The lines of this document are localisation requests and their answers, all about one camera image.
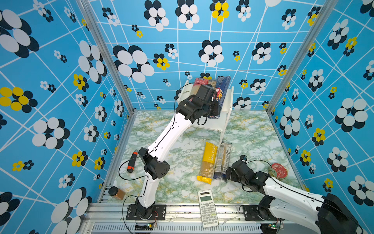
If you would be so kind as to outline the yellow pasta bag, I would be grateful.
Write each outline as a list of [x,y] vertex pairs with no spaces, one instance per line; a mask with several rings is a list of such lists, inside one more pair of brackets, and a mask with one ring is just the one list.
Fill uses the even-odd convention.
[[198,181],[207,184],[212,183],[217,152],[218,146],[214,145],[213,143],[206,142],[200,172],[197,176]]

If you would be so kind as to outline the blue Barilla pasta box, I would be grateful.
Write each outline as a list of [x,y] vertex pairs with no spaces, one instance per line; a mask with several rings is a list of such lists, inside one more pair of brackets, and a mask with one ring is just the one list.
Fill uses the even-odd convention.
[[210,80],[208,84],[211,84],[213,88],[216,89],[217,93],[217,100],[219,101],[220,105],[220,114],[223,108],[223,104],[225,101],[226,94],[229,89],[229,84],[231,82],[231,76],[227,77],[218,77],[217,79]]

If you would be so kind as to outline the red spaghetti bag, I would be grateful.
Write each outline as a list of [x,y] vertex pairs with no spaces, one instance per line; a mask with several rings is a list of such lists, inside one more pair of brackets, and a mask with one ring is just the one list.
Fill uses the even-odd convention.
[[207,85],[208,80],[204,78],[196,78],[191,89],[191,95],[197,94],[201,85]]

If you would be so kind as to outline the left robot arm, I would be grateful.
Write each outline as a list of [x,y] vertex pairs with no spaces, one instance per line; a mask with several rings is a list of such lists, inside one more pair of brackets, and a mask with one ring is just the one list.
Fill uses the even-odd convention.
[[155,205],[155,195],[160,180],[170,170],[165,161],[170,149],[178,138],[201,117],[217,115],[219,104],[217,92],[210,85],[200,85],[196,94],[179,101],[173,117],[161,135],[148,147],[138,151],[145,171],[142,192],[135,200],[136,211],[140,217],[149,218]]

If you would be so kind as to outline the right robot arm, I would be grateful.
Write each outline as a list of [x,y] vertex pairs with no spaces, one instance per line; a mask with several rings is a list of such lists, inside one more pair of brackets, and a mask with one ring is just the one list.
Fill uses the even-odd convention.
[[355,234],[358,221],[341,199],[331,193],[313,194],[283,183],[265,172],[254,172],[242,160],[226,171],[226,179],[263,194],[257,206],[261,219],[292,221],[317,234]]

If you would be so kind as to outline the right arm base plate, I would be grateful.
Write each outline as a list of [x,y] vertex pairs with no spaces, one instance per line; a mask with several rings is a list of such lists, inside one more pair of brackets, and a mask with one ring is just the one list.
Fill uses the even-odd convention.
[[239,212],[244,215],[246,221],[277,221],[271,213],[261,210],[257,205],[241,205]]

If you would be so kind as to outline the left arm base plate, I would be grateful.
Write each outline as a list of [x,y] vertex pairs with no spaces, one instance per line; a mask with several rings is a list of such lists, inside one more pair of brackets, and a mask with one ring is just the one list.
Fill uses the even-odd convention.
[[145,209],[140,204],[131,204],[128,206],[126,220],[165,220],[166,217],[166,205],[154,204],[151,207]]

